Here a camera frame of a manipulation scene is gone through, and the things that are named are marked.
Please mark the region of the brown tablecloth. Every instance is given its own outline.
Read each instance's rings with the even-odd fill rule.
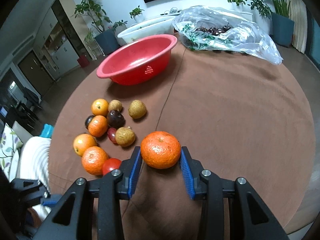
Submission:
[[[99,139],[111,157],[129,158],[154,130],[175,135],[204,168],[225,179],[246,177],[282,226],[296,212],[315,154],[309,103],[284,65],[225,52],[192,52],[180,43],[166,70],[148,82],[120,86],[91,73],[74,91],[56,122],[49,152],[52,193],[63,193],[85,172],[72,149],[87,132],[84,121],[97,98],[120,100],[126,125],[137,135],[129,149]],[[140,99],[148,115],[134,122],[129,103]],[[201,203],[191,201],[180,167],[142,165],[136,193],[121,202],[125,239],[196,239]]]

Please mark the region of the triangular cutout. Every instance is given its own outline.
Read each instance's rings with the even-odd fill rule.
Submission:
[[[269,221],[268,216],[264,213],[262,208],[250,193],[247,194],[247,202],[249,206],[251,222],[253,225],[267,223]]]
[[[23,182],[23,187],[28,187],[28,186],[30,186],[30,185],[32,185],[32,184],[33,184],[33,182],[24,181],[24,182]]]
[[[61,225],[69,225],[71,214],[73,210],[73,204],[75,203],[75,195],[71,194],[69,198],[65,201],[63,206],[59,209],[52,222]]]

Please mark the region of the air vent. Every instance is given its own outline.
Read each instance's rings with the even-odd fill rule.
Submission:
[[[29,41],[31,41],[31,40],[33,40],[33,39],[34,39],[33,35],[31,35],[30,37],[28,37],[23,43],[21,43],[21,44],[19,45],[19,47],[17,47],[17,48],[15,49],[14,52],[12,52],[12,55],[15,56],[15,55],[19,52],[19,50],[20,50],[21,48],[23,48]]]

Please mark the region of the floral pillow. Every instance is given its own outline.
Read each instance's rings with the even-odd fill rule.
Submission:
[[[5,124],[0,141],[0,167],[9,181],[16,177],[19,163],[18,149],[22,145],[16,133]]]

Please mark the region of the gray tiled floor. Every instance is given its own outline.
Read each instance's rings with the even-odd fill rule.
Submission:
[[[296,49],[284,47],[278,47],[278,49],[284,58],[284,65],[295,76],[309,100],[317,139],[316,157],[308,189],[297,213],[285,227],[287,233],[291,233],[312,222],[320,211],[320,73],[309,59]],[[84,69],[73,70],[50,88],[41,102],[44,109],[37,113],[41,122],[36,125],[34,135],[40,134],[44,123],[55,124],[72,92],[99,65],[102,59],[93,61]]]

